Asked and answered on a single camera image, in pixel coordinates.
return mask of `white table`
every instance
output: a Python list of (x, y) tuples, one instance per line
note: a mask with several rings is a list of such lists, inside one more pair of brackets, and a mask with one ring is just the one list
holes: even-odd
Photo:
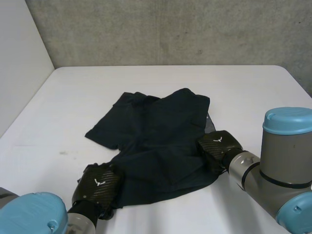
[[(67, 208), (90, 163), (118, 152), (86, 139), (123, 92), (157, 97), (188, 87), (211, 98), (218, 130), (260, 155), (267, 110), (312, 108), (312, 99), (278, 66), (66, 67), (47, 79), (0, 139), (0, 186), (19, 195), (47, 191)], [(98, 224), (97, 234), (286, 234), (223, 174), (202, 190), (152, 205), (125, 207)]]

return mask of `gray wall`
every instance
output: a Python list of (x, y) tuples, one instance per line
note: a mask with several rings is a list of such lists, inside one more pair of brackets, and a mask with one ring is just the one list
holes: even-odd
[(312, 0), (26, 3), (56, 68), (275, 64), (312, 95)]

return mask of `concrete wall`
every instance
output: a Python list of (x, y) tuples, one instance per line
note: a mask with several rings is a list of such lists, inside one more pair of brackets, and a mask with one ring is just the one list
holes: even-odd
[(312, 94), (311, 0), (26, 2), (56, 67), (275, 64)]
[(0, 137), (54, 70), (24, 0), (0, 0)]

